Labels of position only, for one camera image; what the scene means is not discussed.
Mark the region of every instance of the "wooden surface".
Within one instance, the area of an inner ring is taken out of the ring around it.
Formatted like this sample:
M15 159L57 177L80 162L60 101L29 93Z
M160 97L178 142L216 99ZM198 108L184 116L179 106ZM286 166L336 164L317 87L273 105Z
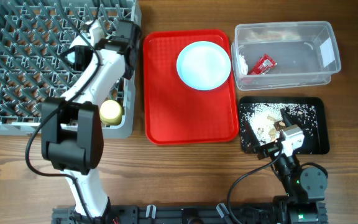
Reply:
M143 32L222 29L234 40L238 24L279 21L329 21L341 54L342 71L330 84L245 95L317 96L326 106L331 151L300 156L329 172L326 203L330 223L358 223L358 1L140 1ZM142 75L137 74L137 104L132 136L107 140L99 165L106 193L114 205L217 204L241 174L267 161L241 152L232 142L157 147L144 131ZM52 208L74 199L66 180L31 173L24 162L27 137L0 136L0 223L50 223ZM40 138L32 148L36 168L55 172L40 156ZM237 186L235 202L270 202L284 194L270 169Z

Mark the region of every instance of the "yellow object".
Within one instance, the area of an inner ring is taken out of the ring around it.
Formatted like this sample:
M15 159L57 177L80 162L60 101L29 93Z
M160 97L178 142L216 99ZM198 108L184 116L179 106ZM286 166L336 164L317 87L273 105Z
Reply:
M107 100L100 107L100 120L107 125L121 124L124 110L122 106L115 100Z

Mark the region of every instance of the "white plate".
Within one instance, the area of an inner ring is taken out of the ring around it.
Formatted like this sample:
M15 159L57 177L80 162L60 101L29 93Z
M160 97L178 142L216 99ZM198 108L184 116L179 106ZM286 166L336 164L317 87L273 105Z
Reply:
M179 77L196 90L213 90L221 86L231 72L226 51L212 42L199 41L185 47L177 60Z

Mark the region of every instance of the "red snack packet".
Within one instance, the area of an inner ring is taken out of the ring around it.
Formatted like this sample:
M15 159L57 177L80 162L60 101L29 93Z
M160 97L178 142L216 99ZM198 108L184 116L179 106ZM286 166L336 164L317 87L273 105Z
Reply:
M271 57L264 54L264 56L258 60L254 68L250 71L249 75L260 75L262 73L266 73L276 65L277 63Z

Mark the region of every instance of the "dish rack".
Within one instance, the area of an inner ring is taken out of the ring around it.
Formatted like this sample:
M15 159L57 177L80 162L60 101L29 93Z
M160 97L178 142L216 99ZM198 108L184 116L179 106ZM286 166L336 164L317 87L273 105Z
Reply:
M46 97L60 97L81 76L58 59L75 39L74 30L61 16L71 19L77 28L93 20L97 8L91 0L0 0L0 135L26 135L41 122L40 108ZM114 35L119 20L141 25L136 0L101 0L99 22L106 35ZM103 125L104 138L126 138L132 133L135 75L121 79L112 88L109 99L124 108L118 126ZM76 130L76 123L62 126Z

